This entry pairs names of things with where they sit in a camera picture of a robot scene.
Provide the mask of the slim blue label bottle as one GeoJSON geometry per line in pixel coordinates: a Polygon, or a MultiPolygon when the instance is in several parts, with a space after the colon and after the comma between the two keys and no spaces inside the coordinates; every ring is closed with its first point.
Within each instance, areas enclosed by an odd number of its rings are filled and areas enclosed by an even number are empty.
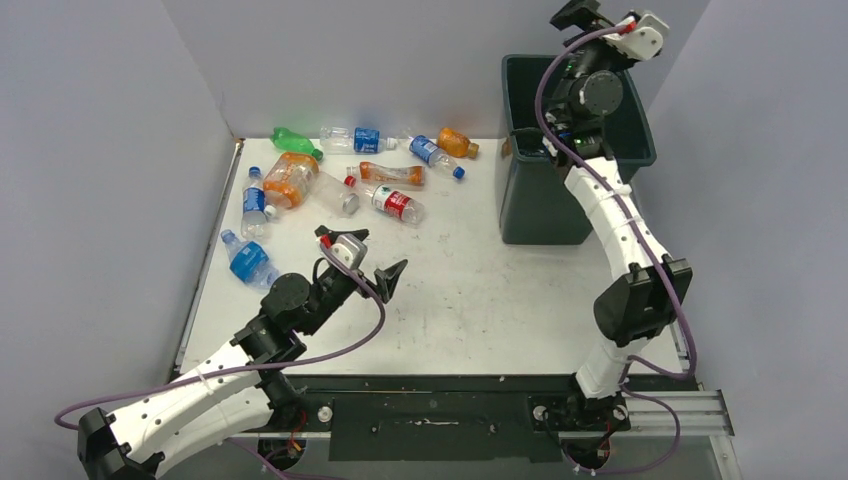
{"type": "Polygon", "coordinates": [[[251,166],[242,189],[241,233],[248,240],[260,241],[266,237],[268,218],[261,169],[251,166]]]}

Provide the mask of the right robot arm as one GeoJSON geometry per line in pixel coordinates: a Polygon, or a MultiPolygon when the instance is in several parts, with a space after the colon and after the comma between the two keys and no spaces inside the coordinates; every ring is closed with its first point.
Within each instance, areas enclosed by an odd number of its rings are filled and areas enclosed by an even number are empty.
{"type": "Polygon", "coordinates": [[[505,136],[497,167],[502,239],[512,244],[600,241],[612,282],[595,300],[599,337],[577,369],[569,421],[590,428],[642,350],[672,323],[693,272],[653,236],[631,180],[656,157],[630,71],[663,50],[669,26],[636,9],[606,18],[596,1],[571,1],[551,18],[574,27],[561,54],[502,62],[505,136]]]}

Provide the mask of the blue label bottle edge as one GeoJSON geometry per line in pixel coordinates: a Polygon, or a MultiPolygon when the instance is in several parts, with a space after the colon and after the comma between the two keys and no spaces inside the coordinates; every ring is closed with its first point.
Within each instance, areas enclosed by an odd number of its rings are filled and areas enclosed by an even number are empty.
{"type": "Polygon", "coordinates": [[[268,291],[280,272],[264,248],[255,241],[240,239],[232,230],[220,233],[228,256],[229,270],[243,284],[259,291],[268,291]]]}

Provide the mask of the clear bottle silver cap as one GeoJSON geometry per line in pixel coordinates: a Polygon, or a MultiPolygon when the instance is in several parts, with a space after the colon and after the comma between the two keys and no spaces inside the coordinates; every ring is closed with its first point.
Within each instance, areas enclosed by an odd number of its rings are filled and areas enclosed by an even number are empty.
{"type": "Polygon", "coordinates": [[[316,176],[310,196],[323,207],[342,216],[354,215],[360,206],[360,197],[355,190],[325,172],[316,176]]]}

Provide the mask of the Nongfu bottle red white label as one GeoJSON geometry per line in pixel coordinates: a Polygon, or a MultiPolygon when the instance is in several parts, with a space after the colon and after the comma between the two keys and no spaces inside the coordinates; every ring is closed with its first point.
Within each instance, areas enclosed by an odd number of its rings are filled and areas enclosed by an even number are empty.
{"type": "Polygon", "coordinates": [[[419,225],[425,217],[424,205],[387,184],[366,184],[347,176],[344,184],[362,195],[375,210],[402,223],[419,225]]]}

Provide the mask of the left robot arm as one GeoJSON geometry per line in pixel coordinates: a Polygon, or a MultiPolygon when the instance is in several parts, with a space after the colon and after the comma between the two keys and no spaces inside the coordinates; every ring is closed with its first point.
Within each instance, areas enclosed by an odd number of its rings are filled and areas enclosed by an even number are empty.
{"type": "Polygon", "coordinates": [[[298,416],[301,396],[283,370],[354,293],[373,291],[360,265],[366,229],[315,231],[328,266],[311,279],[277,278],[244,328],[194,370],[108,412],[84,414],[77,456],[90,479],[156,479],[194,453],[246,430],[282,431],[298,416]]]}

